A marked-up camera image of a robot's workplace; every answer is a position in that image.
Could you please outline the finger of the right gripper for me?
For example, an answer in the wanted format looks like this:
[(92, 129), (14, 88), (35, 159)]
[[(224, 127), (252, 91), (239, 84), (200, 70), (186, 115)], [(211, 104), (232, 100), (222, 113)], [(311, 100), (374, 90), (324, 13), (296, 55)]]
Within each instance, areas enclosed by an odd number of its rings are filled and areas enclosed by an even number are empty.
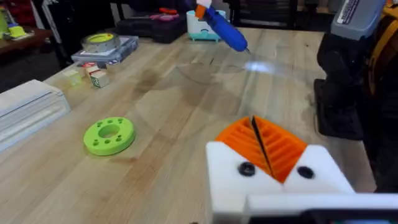
[(205, 12), (208, 8), (210, 8), (212, 0), (196, 0), (196, 8), (195, 8), (195, 16), (199, 19), (202, 19), (205, 15)]

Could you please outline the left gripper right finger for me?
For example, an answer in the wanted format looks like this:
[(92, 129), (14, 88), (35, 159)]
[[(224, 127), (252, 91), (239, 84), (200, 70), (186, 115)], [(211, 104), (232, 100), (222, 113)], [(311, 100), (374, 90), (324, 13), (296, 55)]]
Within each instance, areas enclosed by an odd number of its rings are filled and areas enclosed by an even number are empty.
[(280, 126), (254, 116), (252, 126), (269, 175), (287, 192), (353, 193), (354, 189), (328, 150), (307, 144)]

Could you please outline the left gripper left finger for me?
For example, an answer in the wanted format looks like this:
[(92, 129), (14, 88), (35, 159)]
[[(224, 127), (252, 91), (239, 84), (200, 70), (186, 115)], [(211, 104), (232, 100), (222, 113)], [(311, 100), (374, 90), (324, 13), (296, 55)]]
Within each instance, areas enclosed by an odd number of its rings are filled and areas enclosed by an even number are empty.
[(241, 223), (249, 195), (279, 194), (250, 117), (243, 117), (206, 143), (207, 223)]

